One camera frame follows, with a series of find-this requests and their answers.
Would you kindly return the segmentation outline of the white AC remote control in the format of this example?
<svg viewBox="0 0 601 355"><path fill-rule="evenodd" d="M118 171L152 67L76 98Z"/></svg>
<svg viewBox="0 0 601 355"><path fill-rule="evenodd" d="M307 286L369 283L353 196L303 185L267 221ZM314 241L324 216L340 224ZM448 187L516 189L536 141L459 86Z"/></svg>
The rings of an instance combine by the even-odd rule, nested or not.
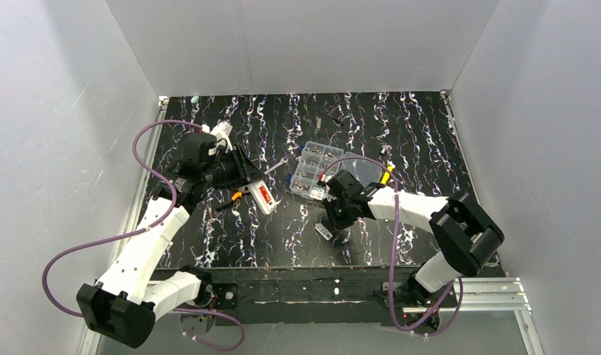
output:
<svg viewBox="0 0 601 355"><path fill-rule="evenodd" d="M261 180L261 184L259 185L259 187L262 186L262 185L267 186L263 180ZM253 191L253 192L249 192L249 193L253 196L253 199L255 200L255 202L257 203L257 205L259 207L259 209L261 210L261 212L263 214L271 214L271 213L273 213L276 210L276 207L277 207L278 203L276 202L276 200L272 196L271 192L270 192L270 194L272 196L272 202L270 204L266 204L265 203L265 201L264 201L261 193L259 192L259 189L257 189L256 191Z"/></svg>

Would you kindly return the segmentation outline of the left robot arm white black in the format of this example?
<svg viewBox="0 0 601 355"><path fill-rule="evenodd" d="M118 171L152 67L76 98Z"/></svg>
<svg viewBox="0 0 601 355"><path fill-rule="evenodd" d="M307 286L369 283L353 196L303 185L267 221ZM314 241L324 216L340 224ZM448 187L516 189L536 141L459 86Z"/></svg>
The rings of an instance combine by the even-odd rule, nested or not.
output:
<svg viewBox="0 0 601 355"><path fill-rule="evenodd" d="M190 134L164 177L147 205L141 233L130 238L97 281L83 284L76 295L90 330L131 348L141 346L156 321L184 303L209 316L217 306L236 306L235 285L214 283L202 268L184 266L170 278L149 284L161 256L209 189L246 192L264 214L277 207L265 174L220 129Z"/></svg>

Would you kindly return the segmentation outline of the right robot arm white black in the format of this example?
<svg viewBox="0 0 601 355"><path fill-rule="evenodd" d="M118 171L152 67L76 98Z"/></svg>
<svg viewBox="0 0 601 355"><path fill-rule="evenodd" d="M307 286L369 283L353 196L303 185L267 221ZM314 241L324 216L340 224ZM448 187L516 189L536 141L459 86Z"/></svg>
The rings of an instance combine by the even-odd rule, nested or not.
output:
<svg viewBox="0 0 601 355"><path fill-rule="evenodd" d="M405 223L434 235L439 252L396 291L399 297L428 297L458 277L477 276L505 240L499 226L468 192L428 197L397 192L380 183L363 186L346 170L325 185L325 228L332 234L368 218Z"/></svg>

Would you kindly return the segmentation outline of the red orange battery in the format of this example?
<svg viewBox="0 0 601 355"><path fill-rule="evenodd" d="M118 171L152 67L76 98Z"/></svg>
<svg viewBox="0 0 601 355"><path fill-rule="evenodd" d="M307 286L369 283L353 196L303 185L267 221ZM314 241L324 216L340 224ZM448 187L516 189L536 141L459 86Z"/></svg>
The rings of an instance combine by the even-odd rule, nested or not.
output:
<svg viewBox="0 0 601 355"><path fill-rule="evenodd" d="M272 202L272 196L271 196L270 191L267 188L267 186L262 185L258 189L259 189L259 192L261 193L265 203L270 204Z"/></svg>

